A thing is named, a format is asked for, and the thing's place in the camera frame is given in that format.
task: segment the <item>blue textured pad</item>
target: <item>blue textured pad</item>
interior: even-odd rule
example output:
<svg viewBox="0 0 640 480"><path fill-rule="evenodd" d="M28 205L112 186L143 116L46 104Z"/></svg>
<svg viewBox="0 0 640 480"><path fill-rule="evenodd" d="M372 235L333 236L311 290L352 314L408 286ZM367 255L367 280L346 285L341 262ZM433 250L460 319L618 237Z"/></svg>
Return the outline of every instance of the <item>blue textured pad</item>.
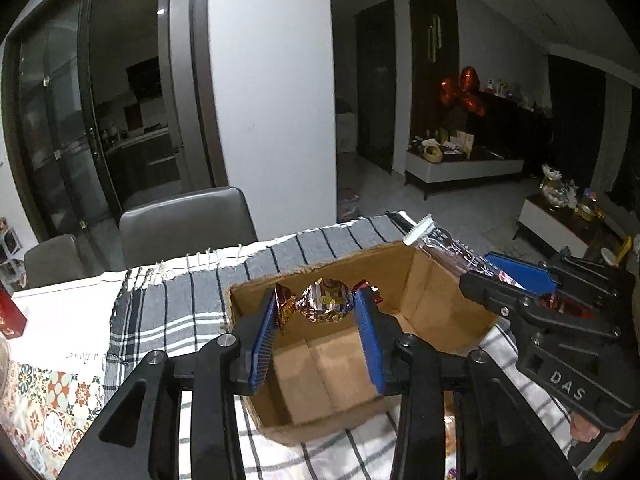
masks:
<svg viewBox="0 0 640 480"><path fill-rule="evenodd" d="M249 377L249 384L254 391L264 383L269 363L271 362L273 343L276 339L275 304L276 299L274 294L264 313L260 333L255 340L254 348L251 352L251 376Z"/></svg>
<svg viewBox="0 0 640 480"><path fill-rule="evenodd" d="M364 358L367 362L367 369L369 370L369 379L376 387L378 393L382 395L385 391L385 376L382 370L382 350L378 344L378 338L376 337L371 318L369 317L367 301L361 290L356 292L354 303L354 314L358 331L360 332Z"/></svg>
<svg viewBox="0 0 640 480"><path fill-rule="evenodd" d="M516 262L500 254L490 253L485 257L496 267L510 275L525 290L537 296L544 296L556 291L556 282L551 279L549 273L544 269L523 262Z"/></svg>

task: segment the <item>plaid cloth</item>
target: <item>plaid cloth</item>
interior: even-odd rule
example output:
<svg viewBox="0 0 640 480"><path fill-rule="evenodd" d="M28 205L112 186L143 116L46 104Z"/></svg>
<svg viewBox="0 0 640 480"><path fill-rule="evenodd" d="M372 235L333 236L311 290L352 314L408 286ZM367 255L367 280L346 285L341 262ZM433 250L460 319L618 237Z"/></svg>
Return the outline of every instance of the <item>plaid cloth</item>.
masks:
<svg viewBox="0 0 640 480"><path fill-rule="evenodd" d="M198 351L228 328L224 290L250 279L302 266L330 262L363 248L402 239L402 232L387 217L361 219L348 224L299 233L230 266L216 262L211 270L188 272L159 285L140 286L148 279L125 280L114 306L110 351L105 370L109 399L126 376L149 351L164 349L170 356ZM495 326L481 344L529 401L556 442L567 453L569 415L562 405L514 367L515 344L509 329ZM247 479L388 479L396 444L399 406L357 428L298 446L281 446L256 429L239 397L236 417ZM178 470L191 478L191 393L182 396ZM455 467L454 457L447 466Z"/></svg>

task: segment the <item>gray leather chair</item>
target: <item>gray leather chair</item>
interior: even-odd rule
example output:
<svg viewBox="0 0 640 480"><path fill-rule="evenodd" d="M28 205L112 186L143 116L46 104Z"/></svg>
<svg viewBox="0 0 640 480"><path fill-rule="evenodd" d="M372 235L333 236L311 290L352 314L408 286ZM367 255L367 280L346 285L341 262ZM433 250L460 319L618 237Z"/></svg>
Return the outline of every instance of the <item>gray leather chair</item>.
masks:
<svg viewBox="0 0 640 480"><path fill-rule="evenodd" d="M31 288L72 282L89 276L73 235L56 236L29 249L24 254L24 270Z"/></svg>
<svg viewBox="0 0 640 480"><path fill-rule="evenodd" d="M131 209L120 219L127 268L257 241L244 194L215 187Z"/></svg>

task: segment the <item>black curtain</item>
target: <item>black curtain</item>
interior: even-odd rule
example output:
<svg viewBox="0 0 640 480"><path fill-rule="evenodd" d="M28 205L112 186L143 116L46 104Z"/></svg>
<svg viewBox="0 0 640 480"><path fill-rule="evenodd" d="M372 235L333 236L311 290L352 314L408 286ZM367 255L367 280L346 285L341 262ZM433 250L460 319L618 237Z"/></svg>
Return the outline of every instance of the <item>black curtain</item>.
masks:
<svg viewBox="0 0 640 480"><path fill-rule="evenodd" d="M605 75L602 70L564 57L548 58L554 164L565 179L588 187L602 138Z"/></svg>
<svg viewBox="0 0 640 480"><path fill-rule="evenodd" d="M632 90L629 136L609 198L640 217L640 89Z"/></svg>

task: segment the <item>floral tile pattern mat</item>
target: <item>floral tile pattern mat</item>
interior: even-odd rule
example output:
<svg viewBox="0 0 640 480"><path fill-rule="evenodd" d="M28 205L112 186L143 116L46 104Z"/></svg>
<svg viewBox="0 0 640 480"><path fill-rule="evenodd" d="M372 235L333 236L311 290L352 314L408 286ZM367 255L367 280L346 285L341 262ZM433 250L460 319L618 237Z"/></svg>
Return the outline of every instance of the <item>floral tile pattern mat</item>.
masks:
<svg viewBox="0 0 640 480"><path fill-rule="evenodd" d="M7 381L0 426L22 458L53 480L104 405L101 380L11 361Z"/></svg>

